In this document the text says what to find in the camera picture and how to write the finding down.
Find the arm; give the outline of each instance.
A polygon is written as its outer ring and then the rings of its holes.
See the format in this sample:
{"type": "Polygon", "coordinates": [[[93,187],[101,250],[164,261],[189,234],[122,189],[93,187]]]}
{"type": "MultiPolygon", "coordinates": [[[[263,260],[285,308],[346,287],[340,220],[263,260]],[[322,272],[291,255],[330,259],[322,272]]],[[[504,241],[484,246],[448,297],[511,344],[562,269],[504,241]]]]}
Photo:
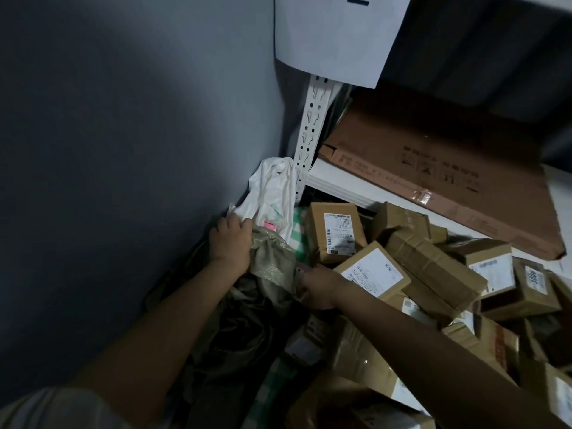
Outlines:
{"type": "Polygon", "coordinates": [[[70,387],[95,391],[137,427],[157,416],[206,320],[248,268],[252,222],[221,218],[209,239],[210,264],[85,366],[70,387]]]}
{"type": "Polygon", "coordinates": [[[568,427],[444,334],[319,266],[304,274],[306,306],[338,308],[445,429],[568,427]]]}

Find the hand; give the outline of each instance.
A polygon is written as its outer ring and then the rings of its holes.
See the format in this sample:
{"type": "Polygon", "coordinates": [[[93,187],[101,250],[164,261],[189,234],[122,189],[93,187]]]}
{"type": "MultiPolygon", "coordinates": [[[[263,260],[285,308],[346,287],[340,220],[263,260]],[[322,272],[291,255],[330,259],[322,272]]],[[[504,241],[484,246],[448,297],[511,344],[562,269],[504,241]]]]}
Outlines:
{"type": "Polygon", "coordinates": [[[337,306],[340,290],[352,284],[337,272],[318,265],[302,275],[296,294],[309,309],[327,310],[337,306]]]}
{"type": "Polygon", "coordinates": [[[240,223],[237,214],[218,220],[218,226],[209,232],[211,263],[218,262],[238,279],[250,266],[252,247],[252,220],[240,223]]]}

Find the person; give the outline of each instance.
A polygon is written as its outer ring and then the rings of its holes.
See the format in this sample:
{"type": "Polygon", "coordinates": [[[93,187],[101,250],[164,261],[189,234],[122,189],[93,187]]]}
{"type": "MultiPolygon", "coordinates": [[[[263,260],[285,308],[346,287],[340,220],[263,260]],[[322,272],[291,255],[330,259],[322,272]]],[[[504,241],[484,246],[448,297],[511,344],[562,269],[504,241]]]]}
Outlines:
{"type": "MultiPolygon", "coordinates": [[[[252,222],[221,218],[209,240],[211,260],[201,272],[67,385],[2,409],[0,426],[143,428],[157,418],[207,318],[248,269],[252,222]]],[[[466,349],[334,271],[311,269],[299,291],[308,308],[337,308],[348,317],[443,428],[568,427],[466,349]]]]}

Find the forearm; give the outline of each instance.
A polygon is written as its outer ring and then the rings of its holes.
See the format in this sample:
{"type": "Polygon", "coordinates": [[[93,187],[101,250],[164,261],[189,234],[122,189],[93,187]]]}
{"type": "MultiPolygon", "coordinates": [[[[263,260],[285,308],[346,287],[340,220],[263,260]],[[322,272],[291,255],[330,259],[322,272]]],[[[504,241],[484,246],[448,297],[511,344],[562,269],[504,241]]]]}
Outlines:
{"type": "Polygon", "coordinates": [[[128,422],[146,425],[161,409],[206,320],[239,275],[211,263],[83,368],[70,385],[95,391],[128,422]]]}
{"type": "Polygon", "coordinates": [[[444,334],[348,282],[335,305],[447,429],[562,427],[539,401],[444,334]]]}

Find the plastic bag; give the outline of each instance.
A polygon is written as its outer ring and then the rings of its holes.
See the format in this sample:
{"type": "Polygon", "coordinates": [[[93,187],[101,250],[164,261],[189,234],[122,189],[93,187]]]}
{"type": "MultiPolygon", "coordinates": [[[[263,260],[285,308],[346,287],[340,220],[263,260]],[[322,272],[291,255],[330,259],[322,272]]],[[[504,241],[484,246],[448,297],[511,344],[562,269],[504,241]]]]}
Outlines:
{"type": "Polygon", "coordinates": [[[236,212],[242,220],[251,218],[254,224],[274,230],[290,242],[297,177],[292,158],[263,160],[248,180],[247,198],[238,208],[230,205],[228,213],[236,212]]]}

